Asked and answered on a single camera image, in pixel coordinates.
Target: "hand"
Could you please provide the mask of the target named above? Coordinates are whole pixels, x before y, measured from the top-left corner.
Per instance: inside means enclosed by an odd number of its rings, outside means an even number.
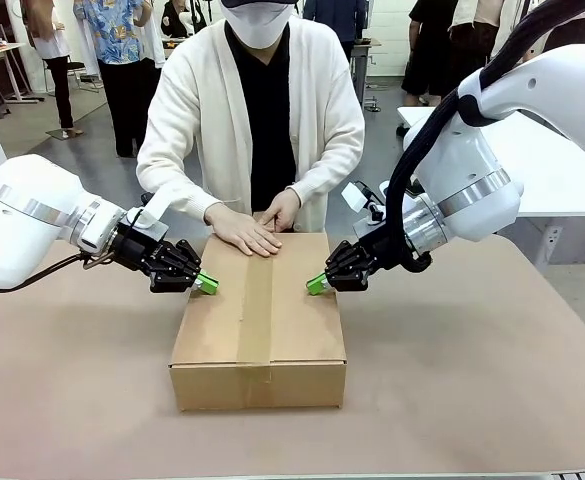
[[[272,205],[263,213],[259,223],[268,225],[274,220],[274,231],[277,233],[284,232],[292,228],[300,208],[301,200],[299,196],[293,189],[287,188],[274,197]]]
[[[222,203],[215,203],[205,211],[205,221],[212,225],[221,240],[248,256],[252,252],[262,257],[276,255],[283,245],[250,215],[234,212]]]

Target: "silver ring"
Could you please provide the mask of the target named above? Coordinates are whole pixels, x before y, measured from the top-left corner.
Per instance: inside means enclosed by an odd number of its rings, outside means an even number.
[[[27,215],[28,217],[36,218],[37,220],[56,227],[63,227],[69,218],[67,213],[49,207],[31,197],[21,195],[9,185],[5,185],[1,182],[0,202],[24,215]]]
[[[487,197],[491,193],[500,190],[508,183],[510,183],[510,177],[505,170],[496,170],[477,180],[469,187],[464,188],[454,195],[450,195],[445,200],[441,200],[437,206],[444,217],[449,217],[478,202],[482,198]]]
[[[75,246],[79,246],[79,238],[81,234],[85,230],[85,228],[89,225],[89,223],[96,215],[97,209],[101,206],[98,200],[94,200],[88,208],[83,210],[82,212],[75,211],[72,214],[72,219],[69,223],[69,226],[72,228],[72,233],[70,235],[70,243]]]

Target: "packing tape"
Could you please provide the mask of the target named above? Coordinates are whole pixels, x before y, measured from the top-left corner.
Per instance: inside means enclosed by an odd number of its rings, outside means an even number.
[[[244,408],[271,404],[272,270],[271,259],[254,256],[248,260],[237,352]]]

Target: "white face mask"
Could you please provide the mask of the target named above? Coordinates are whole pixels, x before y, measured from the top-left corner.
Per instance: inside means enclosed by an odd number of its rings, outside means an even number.
[[[232,30],[248,47],[271,47],[283,33],[292,16],[294,5],[257,2],[226,8],[219,2],[221,12]]]

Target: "desk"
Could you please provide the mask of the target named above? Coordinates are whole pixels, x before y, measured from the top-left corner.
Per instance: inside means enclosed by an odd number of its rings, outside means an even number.
[[[365,101],[365,84],[368,77],[368,61],[370,58],[370,49],[381,47],[382,44],[373,38],[368,45],[355,44],[352,49],[352,59],[354,60],[354,89],[359,103],[363,105]]]
[[[57,242],[46,264],[75,252]],[[186,295],[118,265],[0,295],[0,478],[584,469],[585,325],[504,238],[433,256],[339,296],[340,410],[180,414]]]
[[[407,127],[433,110],[432,107],[398,109]],[[535,265],[543,269],[560,239],[561,219],[585,217],[585,152],[518,112],[482,130],[510,177],[524,183],[519,217],[551,219],[535,254]]]
[[[37,100],[26,100],[21,95],[21,91],[19,90],[19,85],[16,83],[16,78],[14,78],[14,72],[12,71],[12,67],[10,66],[10,60],[8,59],[7,53],[10,50],[16,50],[17,48],[24,47],[25,43],[8,43],[6,47],[0,48],[0,60],[5,62],[5,68],[8,71],[8,77],[10,78],[10,83],[12,84],[12,89],[14,90],[14,98],[15,100],[6,100],[6,103],[27,103],[27,104],[35,104],[38,103]]]

